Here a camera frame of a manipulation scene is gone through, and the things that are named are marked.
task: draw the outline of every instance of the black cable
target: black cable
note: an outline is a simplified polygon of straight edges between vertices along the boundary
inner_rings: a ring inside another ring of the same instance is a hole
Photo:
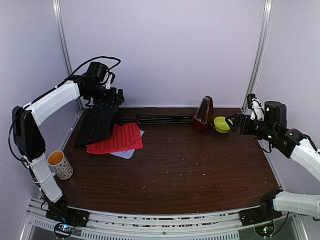
[[[261,149],[261,150],[264,151],[265,153],[269,154],[269,153],[272,152],[271,143],[270,143],[270,142],[269,142],[269,151],[265,150],[263,147],[261,147],[261,146],[259,145],[259,143],[257,142],[257,137],[254,137],[254,143],[255,143],[255,145],[256,145],[259,149]]]
[[[45,210],[45,209],[43,209],[42,207],[44,206],[44,204],[46,203],[46,201],[43,201],[43,203],[41,203],[41,206],[40,206],[40,208],[41,208],[41,210],[42,211],[45,211],[45,212],[48,212],[48,210]]]
[[[309,136],[309,135],[307,135],[307,134],[303,134],[308,140],[309,140],[309,142],[310,142],[310,144],[311,144],[311,146],[313,147],[313,149],[317,152],[318,151],[318,149],[317,149],[317,147],[316,147],[316,145],[315,145],[315,143],[314,143],[314,141],[312,141],[312,139],[311,139],[311,137]]]
[[[286,214],[285,220],[284,220],[284,222],[282,223],[281,227],[280,227],[275,233],[273,233],[272,236],[278,234],[278,233],[281,231],[281,229],[285,226],[285,224],[286,224],[286,222],[287,222],[287,220],[288,220],[288,217],[289,217],[289,212]]]
[[[93,60],[96,60],[96,59],[110,59],[110,60],[116,60],[117,63],[115,65],[113,65],[112,67],[108,68],[107,69],[107,72],[108,73],[111,69],[115,68],[116,66],[118,66],[120,63],[121,63],[121,60],[119,58],[116,58],[116,57],[113,57],[113,56],[96,56],[96,57],[93,57],[83,63],[81,63],[70,75],[69,77],[71,77],[72,75],[74,75],[80,68],[82,68],[84,65],[86,65],[87,63],[93,61]]]
[[[9,133],[8,133],[8,145],[9,145],[9,149],[11,154],[13,155],[13,157],[15,159],[17,159],[19,162],[22,163],[22,165],[27,169],[27,166],[25,165],[25,163],[27,162],[27,160],[25,160],[23,157],[18,158],[17,155],[14,153],[12,146],[11,146],[11,132],[12,129],[14,128],[14,125],[16,123],[16,121],[18,120],[18,118],[20,117],[20,115],[22,114],[23,110],[25,110],[27,107],[29,107],[30,105],[25,106],[24,108],[21,109],[21,111],[15,116],[14,120],[12,121],[12,124],[9,128]]]
[[[105,85],[105,84],[108,82],[108,80],[109,80],[109,78],[110,78],[110,75],[113,76],[113,74],[114,74],[113,72],[110,72],[110,71],[109,71],[109,73],[108,73],[108,78],[107,78],[104,82],[101,82],[101,83],[99,83],[99,84],[100,84],[100,85]]]

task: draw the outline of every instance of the dark wooden surface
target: dark wooden surface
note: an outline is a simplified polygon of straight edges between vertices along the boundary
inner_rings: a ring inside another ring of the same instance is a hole
[[[195,111],[121,108],[119,117]],[[240,110],[214,109],[216,117],[236,112]],[[70,206],[128,214],[205,213],[256,206],[262,195],[278,188],[252,136],[214,129],[200,134],[189,124],[140,126],[144,148],[128,160],[88,154],[86,147],[75,149],[81,122],[64,149],[73,176],[57,179]]]

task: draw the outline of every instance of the white paper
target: white paper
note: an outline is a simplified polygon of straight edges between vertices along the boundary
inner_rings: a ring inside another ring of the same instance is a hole
[[[145,131],[140,130],[141,137],[144,133]],[[130,159],[133,156],[134,152],[135,152],[135,149],[128,150],[128,151],[117,151],[117,152],[112,152],[110,154],[123,159]]]

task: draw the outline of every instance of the metal frame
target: metal frame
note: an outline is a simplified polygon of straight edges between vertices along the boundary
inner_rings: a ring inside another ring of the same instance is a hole
[[[262,58],[263,58],[264,52],[266,50],[267,41],[268,41],[268,37],[269,37],[272,7],[273,7],[273,0],[265,0],[258,48],[256,50],[256,55],[255,55],[255,60],[254,60],[254,64],[253,64],[253,69],[252,69],[252,73],[251,73],[249,86],[246,91],[246,94],[244,97],[244,102],[242,105],[242,110],[245,113],[248,113],[247,95],[250,93],[254,93],[256,91],[259,76],[261,73]]]
[[[33,227],[53,231],[54,220],[41,210],[42,200],[32,198],[23,218],[20,240],[29,240]],[[242,226],[238,212],[241,208],[210,213],[178,215],[139,215],[91,211],[86,227],[76,227],[72,237],[83,240],[239,240],[239,231],[253,228]],[[284,214],[277,220],[283,220]],[[291,224],[299,240],[308,240],[303,221],[290,214]]]
[[[65,36],[64,25],[63,25],[63,21],[62,21],[60,0],[52,0],[52,4],[53,4],[53,12],[54,12],[54,17],[55,17],[55,22],[56,22],[56,26],[57,26],[58,33],[59,33],[65,69],[66,69],[66,72],[68,73],[68,75],[70,75],[72,73],[72,67],[71,67],[71,61],[70,61],[69,52],[68,52],[68,48],[67,48],[67,41],[66,41],[66,36]],[[78,105],[79,111],[82,111],[84,109],[84,106],[79,98],[76,100],[76,103]]]

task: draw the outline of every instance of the metronome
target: metronome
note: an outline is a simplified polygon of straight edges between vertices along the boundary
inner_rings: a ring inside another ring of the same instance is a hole
[[[199,133],[204,134],[205,132],[212,129],[214,124],[214,104],[210,96],[205,96],[192,121],[192,127]]]

